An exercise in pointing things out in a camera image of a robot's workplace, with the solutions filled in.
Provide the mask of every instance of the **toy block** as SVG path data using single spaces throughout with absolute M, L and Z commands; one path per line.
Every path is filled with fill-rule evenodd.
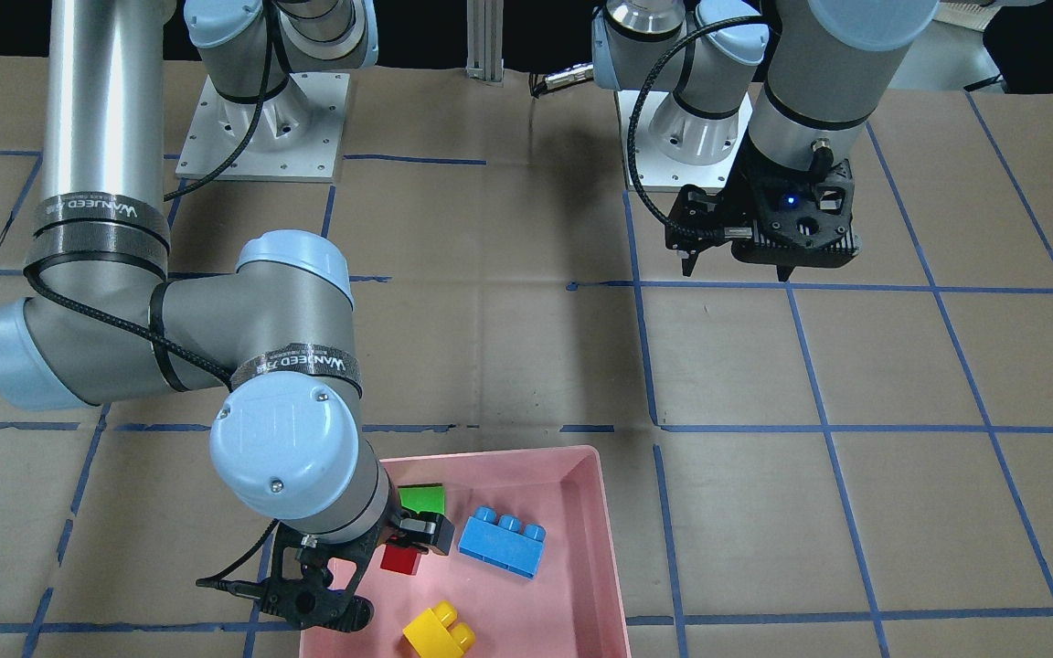
M 457 551 L 523 578 L 534 578 L 543 558 L 547 530 L 534 523 L 523 529 L 522 521 L 510 514 L 502 514 L 497 524 L 495 519 L 497 514 L 493 509 L 485 505 L 477 509 L 465 522 Z
M 417 575 L 417 566 L 421 563 L 421 551 L 409 546 L 386 544 L 384 556 L 380 558 L 380 567 L 388 572 L 397 572 L 410 576 Z
M 398 487 L 400 504 L 413 512 L 446 513 L 446 488 L 441 484 L 410 484 Z
M 410 621 L 405 640 L 421 658 L 461 658 L 477 638 L 469 624 L 454 624 L 455 621 L 457 609 L 442 600 Z

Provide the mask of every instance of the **blue toy block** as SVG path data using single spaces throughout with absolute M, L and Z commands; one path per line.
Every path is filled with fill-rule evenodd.
M 534 523 L 523 529 L 523 522 L 510 514 L 502 514 L 502 519 L 494 524 L 497 517 L 485 505 L 474 511 L 460 534 L 457 551 L 523 578 L 534 578 L 539 559 L 543 558 L 547 530 Z

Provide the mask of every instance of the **black cable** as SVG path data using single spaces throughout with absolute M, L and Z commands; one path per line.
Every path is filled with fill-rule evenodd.
M 71 299 L 71 297 L 59 295 L 59 293 L 56 293 L 53 288 L 46 286 L 46 283 L 43 282 L 42 275 L 40 271 L 38 271 L 37 266 L 25 267 L 24 271 L 22 271 L 22 274 L 24 274 L 26 282 L 31 283 L 31 287 L 34 287 L 35 292 L 45 297 L 45 299 L 62 305 L 63 308 L 69 308 L 72 312 L 91 317 L 93 320 L 103 322 L 104 324 L 116 326 L 118 330 L 125 330 L 125 332 L 135 334 L 143 338 L 143 340 L 163 346 L 163 348 L 165 348 L 170 354 L 181 357 L 186 363 L 191 363 L 191 365 L 196 365 L 197 367 L 200 367 L 200 370 L 208 372 L 208 374 L 213 375 L 219 382 L 224 384 L 226 388 L 231 387 L 232 372 L 221 365 L 218 365 L 218 363 L 210 361 L 208 358 L 205 358 L 197 353 L 193 353 L 193 351 L 185 350 L 183 346 L 168 340 L 168 338 L 151 332 L 147 326 L 142 326 L 135 322 L 124 320 L 122 317 L 105 313 L 100 311 L 100 308 L 91 307 L 91 305 L 77 302 L 76 300 Z
M 266 21 L 271 21 L 274 17 L 275 7 L 274 5 L 267 5 L 264 8 L 266 12 Z M 231 153 L 230 157 L 226 158 L 220 165 L 214 167 L 210 174 L 201 176 L 196 182 L 188 183 L 186 186 L 181 187 L 180 191 L 173 191 L 168 195 L 164 195 L 164 200 L 172 201 L 178 197 L 183 197 L 188 195 L 190 192 L 197 191 L 202 184 L 213 182 L 214 179 L 222 175 L 223 171 L 230 168 L 234 161 L 237 161 L 238 157 L 242 155 L 242 151 L 246 149 L 246 144 L 250 144 L 251 139 L 254 138 L 254 131 L 259 127 L 259 119 L 262 118 L 262 107 L 266 103 L 266 86 L 271 82 L 271 58 L 275 55 L 275 44 L 274 38 L 272 38 L 271 29 L 266 29 L 266 61 L 262 63 L 262 82 L 259 83 L 259 96 L 256 97 L 254 102 L 254 115 L 251 117 L 251 126 L 246 128 L 246 136 L 242 137 L 242 141 L 239 142 L 238 146 L 234 147 L 234 152 Z
M 640 125 L 640 111 L 644 107 L 644 99 L 648 98 L 648 93 L 652 92 L 653 86 L 656 84 L 656 79 L 660 78 L 661 71 L 664 71 L 665 64 L 669 63 L 670 59 L 673 59 L 677 53 L 680 53 L 686 45 L 689 45 L 693 41 L 697 41 L 698 38 L 706 37 L 707 34 L 712 32 L 717 32 L 718 29 L 726 29 L 729 26 L 739 26 L 743 24 L 764 24 L 769 25 L 763 17 L 735 17 L 727 18 L 724 21 L 713 22 L 713 24 L 707 24 L 699 26 L 699 28 L 694 29 L 690 34 L 681 37 L 673 44 L 672 48 L 664 52 L 660 58 L 656 59 L 653 64 L 653 71 L 648 72 L 648 78 L 644 79 L 644 83 L 640 85 L 640 92 L 636 95 L 636 104 L 632 108 L 632 116 L 628 117 L 628 135 L 625 151 L 628 154 L 628 178 L 632 180 L 633 191 L 636 192 L 636 196 L 640 197 L 641 203 L 648 208 L 648 212 L 653 213 L 653 217 L 656 217 L 657 221 L 664 224 L 673 233 L 678 234 L 678 236 L 686 236 L 689 238 L 697 238 L 698 240 L 717 240 L 722 238 L 723 230 L 703 230 L 694 228 L 691 225 L 682 225 L 680 222 L 669 219 L 668 216 L 660 208 L 656 207 L 652 199 L 648 198 L 648 193 L 644 192 L 644 186 L 640 183 L 640 172 L 636 171 L 636 126 Z
M 208 578 L 198 578 L 197 582 L 194 584 L 197 584 L 197 586 L 208 586 L 210 583 L 218 582 L 218 580 L 221 580 L 222 578 L 225 578 L 225 576 L 233 574 L 234 571 L 238 570 L 238 567 L 241 566 L 242 564 L 246 564 L 247 559 L 254 558 L 254 554 L 259 553 L 259 549 L 262 549 L 262 544 L 266 543 L 266 538 L 271 537 L 271 533 L 275 531 L 277 525 L 279 525 L 279 519 L 272 519 L 271 523 L 266 525 L 266 530 L 263 530 L 262 537 L 259 537 L 259 541 L 254 542 L 254 545 L 251 546 L 251 550 L 242 554 L 242 558 L 235 559 L 235 561 L 230 566 L 226 566 L 221 572 L 217 572 L 217 574 L 214 574 Z

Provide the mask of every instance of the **white mounting plate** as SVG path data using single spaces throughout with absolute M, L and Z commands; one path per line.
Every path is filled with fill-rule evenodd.
M 638 92 L 618 92 L 615 95 L 615 104 L 619 109 L 620 122 L 620 149 L 625 162 L 623 179 L 628 184 L 628 190 L 632 190 L 632 179 L 628 176 L 628 117 L 632 116 L 632 108 L 636 105 Z M 726 186 L 726 180 L 731 175 L 734 167 L 734 159 L 738 155 L 738 145 L 742 144 L 744 129 L 750 123 L 750 115 L 753 113 L 753 105 L 750 104 L 750 95 L 742 97 L 742 105 L 738 107 L 738 138 L 735 146 L 731 148 L 726 158 L 719 163 L 711 165 L 689 165 L 674 161 L 656 147 L 655 138 L 648 132 L 648 124 L 653 120 L 656 108 L 660 106 L 664 97 L 669 96 L 664 92 L 652 92 L 644 99 L 644 107 L 640 111 L 640 125 L 636 126 L 636 172 L 640 174 L 641 183 L 644 184 L 645 192 L 678 192 L 682 184 L 696 184 L 707 192 L 718 192 Z
M 290 183 L 331 183 L 339 163 L 339 142 L 347 113 L 345 73 L 305 73 L 292 76 L 309 97 L 313 123 L 301 140 L 282 149 L 254 151 L 246 146 L 218 180 L 277 180 Z M 178 178 L 198 179 L 214 171 L 238 146 L 242 135 L 231 135 L 218 120 L 218 92 L 210 78 L 197 100 L 197 112 L 177 162 Z

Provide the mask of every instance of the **pink plastic bin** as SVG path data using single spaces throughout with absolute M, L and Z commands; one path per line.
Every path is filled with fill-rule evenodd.
M 474 629 L 468 658 L 631 658 L 596 450 L 448 454 L 389 459 L 384 467 L 397 484 L 444 484 L 457 524 L 450 557 L 426 555 L 418 574 L 405 576 L 381 571 L 377 551 L 358 593 L 376 607 L 372 623 L 356 634 L 306 630 L 301 658 L 417 658 L 401 629 L 442 599 Z M 457 553 L 480 504 L 547 530 L 535 579 Z

